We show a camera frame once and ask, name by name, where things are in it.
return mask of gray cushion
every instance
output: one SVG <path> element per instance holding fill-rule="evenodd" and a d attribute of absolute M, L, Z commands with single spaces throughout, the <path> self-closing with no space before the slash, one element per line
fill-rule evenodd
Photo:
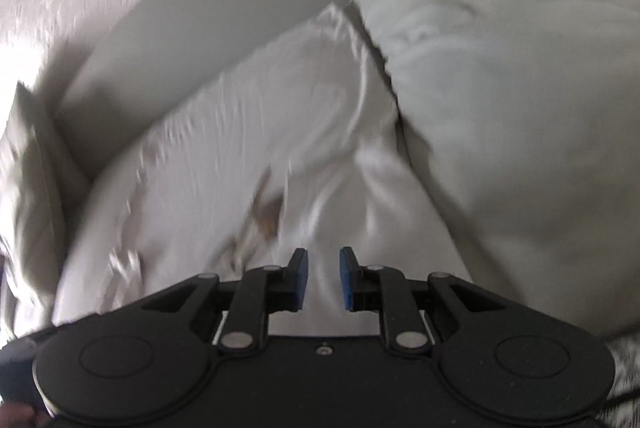
<path fill-rule="evenodd" d="M 476 283 L 638 325 L 640 0 L 356 1 Z"/>
<path fill-rule="evenodd" d="M 349 0 L 142 0 L 95 49 L 56 121 L 95 177 L 168 110 L 257 46 Z"/>

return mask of circular cap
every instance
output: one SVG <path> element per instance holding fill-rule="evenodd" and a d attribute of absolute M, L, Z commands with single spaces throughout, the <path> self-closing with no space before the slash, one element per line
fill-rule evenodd
<path fill-rule="evenodd" d="M 584 415 L 604 401 L 614 377 L 604 344 L 524 308 L 470 315 L 440 347 L 440 370 L 452 387 L 515 424 Z"/>
<path fill-rule="evenodd" d="M 540 336 L 518 336 L 504 340 L 495 349 L 495 359 L 514 376 L 552 378 L 569 364 L 569 353 L 554 340 Z"/>
<path fill-rule="evenodd" d="M 429 343 L 429 338 L 421 332 L 400 332 L 396 336 L 396 343 L 402 348 L 422 348 Z"/>
<path fill-rule="evenodd" d="M 111 426 L 179 405 L 208 366 L 207 345 L 172 315 L 136 311 L 60 332 L 37 354 L 33 375 L 54 412 Z"/>
<path fill-rule="evenodd" d="M 320 345 L 316 348 L 316 354 L 318 356 L 331 356 L 334 353 L 334 349 L 329 345 Z"/>
<path fill-rule="evenodd" d="M 98 378 L 121 379 L 142 372 L 154 359 L 150 343 L 131 336 L 107 336 L 80 353 L 80 364 Z"/>
<path fill-rule="evenodd" d="M 220 343 L 226 348 L 247 348 L 254 342 L 254 337 L 247 332 L 234 331 L 222 336 Z"/>

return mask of white pillow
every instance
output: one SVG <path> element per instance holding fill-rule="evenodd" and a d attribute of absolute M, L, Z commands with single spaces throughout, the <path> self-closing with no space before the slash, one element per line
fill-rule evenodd
<path fill-rule="evenodd" d="M 361 265 L 386 265 L 426 280 L 445 271 L 469 280 L 442 218 L 384 136 L 287 179 L 278 239 L 254 265 L 285 265 L 297 247 L 309 253 L 305 303 L 270 319 L 271 334 L 364 336 L 380 332 L 374 313 L 345 310 L 338 253 L 353 248 Z"/>
<path fill-rule="evenodd" d="M 20 157 L 34 127 L 40 145 L 50 159 L 53 176 L 60 189 L 65 210 L 82 204 L 89 190 L 89 182 L 68 152 L 46 110 L 22 83 L 15 88 L 14 103 L 0 139 L 0 187 L 14 162 Z"/>
<path fill-rule="evenodd" d="M 43 328 L 51 318 L 65 256 L 65 225 L 49 159 L 34 129 L 6 174 L 0 236 L 8 287 L 18 302 L 37 309 L 39 319 L 31 330 Z M 29 326 L 23 326 L 21 333 L 25 329 Z"/>
<path fill-rule="evenodd" d="M 138 140 L 102 171 L 82 209 L 58 285 L 53 322 L 68 323 L 100 310 L 105 267 L 118 246 L 127 204 L 136 189 Z"/>
<path fill-rule="evenodd" d="M 476 283 L 640 320 L 640 0 L 356 0 Z"/>
<path fill-rule="evenodd" d="M 14 320 L 15 309 L 18 300 L 9 289 L 9 282 L 6 280 L 6 271 L 2 271 L 2 281 L 0 283 L 0 345 L 15 338 Z"/>
<path fill-rule="evenodd" d="M 203 271 L 240 278 L 223 248 L 241 230 L 267 168 L 268 195 L 286 186 L 279 233 L 247 253 L 247 267 L 286 264 L 300 245 L 311 251 L 310 309 L 274 318 L 274 332 L 377 330 L 366 315 L 344 321 L 343 245 L 414 277 L 430 270 L 465 277 L 444 224 L 395 151 L 396 116 L 368 48 L 336 8 L 259 49 L 145 138 L 118 258 L 94 290 L 96 308 Z"/>
<path fill-rule="evenodd" d="M 140 253 L 145 293 L 206 270 L 239 278 L 222 251 L 248 216 L 263 173 L 271 169 L 266 201 L 282 192 L 287 173 L 393 130 L 396 118 L 368 48 L 344 13 L 328 8 L 149 132 L 123 263 L 128 251 Z"/>

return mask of white sheet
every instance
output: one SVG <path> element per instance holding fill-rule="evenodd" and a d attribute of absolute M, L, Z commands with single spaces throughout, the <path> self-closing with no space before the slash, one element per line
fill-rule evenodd
<path fill-rule="evenodd" d="M 105 269 L 117 248 L 136 189 L 140 140 L 124 150 L 95 181 L 63 267 L 53 323 L 68 323 L 98 312 L 104 302 Z"/>
<path fill-rule="evenodd" d="M 271 333 L 378 333 L 378 315 L 344 308 L 338 251 L 346 245 L 361 265 L 395 267 L 407 278 L 424 280 L 433 271 L 446 271 L 469 279 L 420 182 L 392 142 L 379 137 L 289 177 L 280 235 L 262 261 L 285 265 L 296 247 L 304 247 L 309 281 L 303 310 L 272 315 Z"/>
<path fill-rule="evenodd" d="M 138 284 L 137 267 L 145 295 L 203 271 L 240 278 L 223 248 L 267 168 L 269 195 L 287 184 L 280 234 L 256 244 L 249 267 L 285 264 L 296 247 L 310 249 L 310 278 L 318 285 L 309 289 L 315 306 L 304 332 L 354 333 L 338 314 L 343 245 L 363 261 L 413 275 L 450 270 L 466 277 L 440 218 L 395 151 L 396 118 L 368 48 L 336 8 L 258 50 L 149 133 L 119 259 L 111 264 L 116 270 L 98 289 L 102 308 L 138 297 L 127 295 Z M 377 329 L 363 321 L 357 332 Z M 274 329 L 302 333 L 280 318 Z"/>

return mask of metal screw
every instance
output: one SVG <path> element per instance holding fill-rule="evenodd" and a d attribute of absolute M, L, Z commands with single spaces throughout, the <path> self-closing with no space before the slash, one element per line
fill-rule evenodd
<path fill-rule="evenodd" d="M 429 338 L 421 332 L 406 331 L 396 336 L 396 343 L 402 348 L 422 348 L 429 343 Z"/>
<path fill-rule="evenodd" d="M 247 332 L 234 331 L 222 336 L 220 343 L 226 348 L 247 348 L 254 342 L 254 337 Z"/>
<path fill-rule="evenodd" d="M 334 349 L 329 345 L 320 345 L 316 348 L 316 354 L 318 354 L 318 356 L 330 356 L 332 353 L 334 353 Z"/>

